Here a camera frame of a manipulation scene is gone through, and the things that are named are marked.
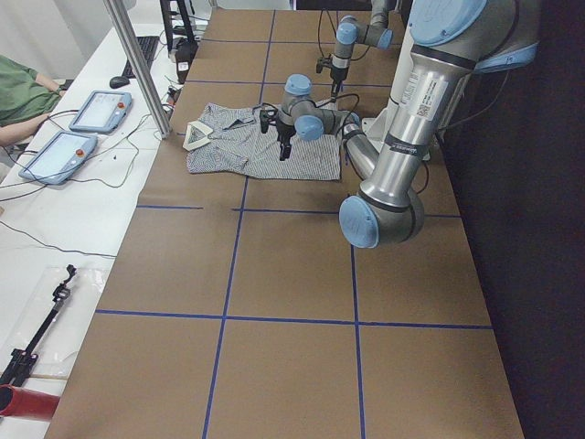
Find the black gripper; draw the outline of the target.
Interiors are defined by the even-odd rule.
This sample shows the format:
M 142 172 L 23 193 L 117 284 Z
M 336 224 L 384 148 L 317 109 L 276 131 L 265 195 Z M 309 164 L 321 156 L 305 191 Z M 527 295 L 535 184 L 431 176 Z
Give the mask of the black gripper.
M 348 68 L 331 67 L 330 77 L 333 81 L 331 87 L 331 102 L 336 102 L 340 91 L 343 89 L 343 81 L 346 80 Z
M 280 142 L 279 160 L 285 161 L 290 158 L 292 146 L 291 139 L 296 135 L 294 125 L 283 122 L 276 123 L 277 140 Z

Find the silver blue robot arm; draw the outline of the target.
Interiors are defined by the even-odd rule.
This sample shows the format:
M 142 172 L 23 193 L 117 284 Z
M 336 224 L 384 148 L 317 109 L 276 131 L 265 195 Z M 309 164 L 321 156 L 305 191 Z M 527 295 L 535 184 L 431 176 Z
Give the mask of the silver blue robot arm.
M 369 22 L 356 17 L 344 16 L 335 32 L 333 53 L 323 59 L 323 66 L 330 70 L 331 99 L 337 100 L 343 82 L 347 79 L 355 45 L 368 48 L 390 49 L 394 31 L 389 27 L 389 15 L 397 10 L 400 1 L 371 1 Z
M 261 128 L 274 126 L 280 157 L 291 153 L 298 136 L 314 141 L 337 136 L 360 176 L 356 195 L 343 201 L 339 223 L 357 248 L 403 242 L 421 229 L 424 209 L 412 182 L 436 133 L 447 127 L 446 111 L 462 79 L 474 73 L 523 67 L 537 52 L 541 4 L 538 1 L 416 1 L 406 25 L 411 43 L 395 80 L 398 101 L 385 110 L 386 134 L 373 145 L 349 111 L 328 110 L 312 99 L 312 84 L 293 74 L 282 105 L 261 112 Z

